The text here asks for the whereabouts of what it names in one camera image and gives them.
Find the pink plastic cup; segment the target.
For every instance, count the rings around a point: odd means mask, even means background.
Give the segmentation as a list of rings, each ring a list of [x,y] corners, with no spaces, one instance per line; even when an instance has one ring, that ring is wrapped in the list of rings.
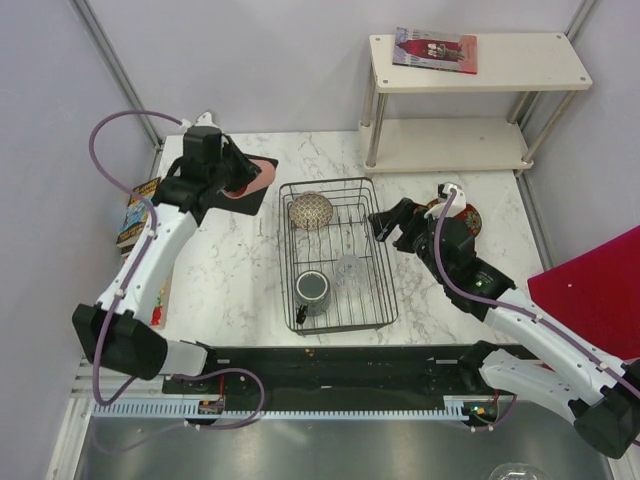
[[[238,199],[253,194],[270,186],[276,176],[276,167],[268,160],[251,159],[251,163],[260,169],[254,180],[238,190],[224,190],[223,194],[230,199]]]

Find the clear glass tumbler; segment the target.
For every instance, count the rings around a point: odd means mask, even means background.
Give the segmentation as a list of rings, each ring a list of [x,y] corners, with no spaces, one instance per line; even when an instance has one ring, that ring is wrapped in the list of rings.
[[[339,289],[355,289],[361,280],[361,259],[352,254],[340,257],[335,264],[335,284]]]

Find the red floral plate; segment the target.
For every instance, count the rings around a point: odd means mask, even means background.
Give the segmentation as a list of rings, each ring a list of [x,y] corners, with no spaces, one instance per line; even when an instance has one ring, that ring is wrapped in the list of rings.
[[[420,219],[426,219],[427,224],[435,227],[437,219],[445,205],[445,201],[433,199],[418,215]],[[453,217],[447,217],[441,229],[441,236],[447,240],[468,240],[475,239],[481,232],[482,218],[478,210],[467,204],[465,209]]]

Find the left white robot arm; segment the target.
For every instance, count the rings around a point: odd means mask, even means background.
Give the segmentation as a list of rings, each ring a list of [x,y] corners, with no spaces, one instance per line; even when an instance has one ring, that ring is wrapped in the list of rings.
[[[95,304],[80,304],[72,315],[93,364],[144,380],[184,375],[198,393],[216,388],[220,371],[206,360],[205,347],[169,341],[149,322],[161,287],[207,212],[233,210],[233,201],[249,193],[260,173],[219,128],[195,125],[185,132],[182,155],[157,187],[127,262]]]

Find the black wire dish rack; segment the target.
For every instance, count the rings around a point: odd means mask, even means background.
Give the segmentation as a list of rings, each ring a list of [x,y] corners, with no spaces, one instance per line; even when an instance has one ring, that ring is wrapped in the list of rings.
[[[317,192],[333,206],[331,222],[317,230],[293,225],[289,218],[292,201]],[[398,301],[392,279],[391,259],[385,244],[376,241],[368,216],[379,210],[373,182],[366,177],[285,183],[279,188],[278,249],[285,323],[294,333],[338,333],[380,329],[398,317]],[[335,284],[336,261],[346,254],[361,259],[360,285],[339,289]],[[331,285],[329,310],[295,322],[294,282],[307,270],[324,273]]]

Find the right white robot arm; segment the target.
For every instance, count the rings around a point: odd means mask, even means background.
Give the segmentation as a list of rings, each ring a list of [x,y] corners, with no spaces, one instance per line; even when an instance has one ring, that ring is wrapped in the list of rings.
[[[369,215],[376,241],[394,229],[394,247],[416,255],[459,310],[500,330],[534,354],[541,366],[520,361],[496,345],[477,342],[458,368],[467,392],[487,387],[536,403],[571,423],[599,453],[621,458],[639,443],[639,363],[590,344],[546,313],[501,271],[478,257],[465,222],[451,202],[433,209],[404,198]]]

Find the grey ceramic mug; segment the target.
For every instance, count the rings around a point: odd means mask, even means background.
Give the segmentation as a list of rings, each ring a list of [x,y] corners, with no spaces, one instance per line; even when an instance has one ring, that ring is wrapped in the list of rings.
[[[331,303],[331,285],[328,277],[317,270],[302,272],[294,282],[294,299],[297,325],[304,324],[309,317],[325,314]]]

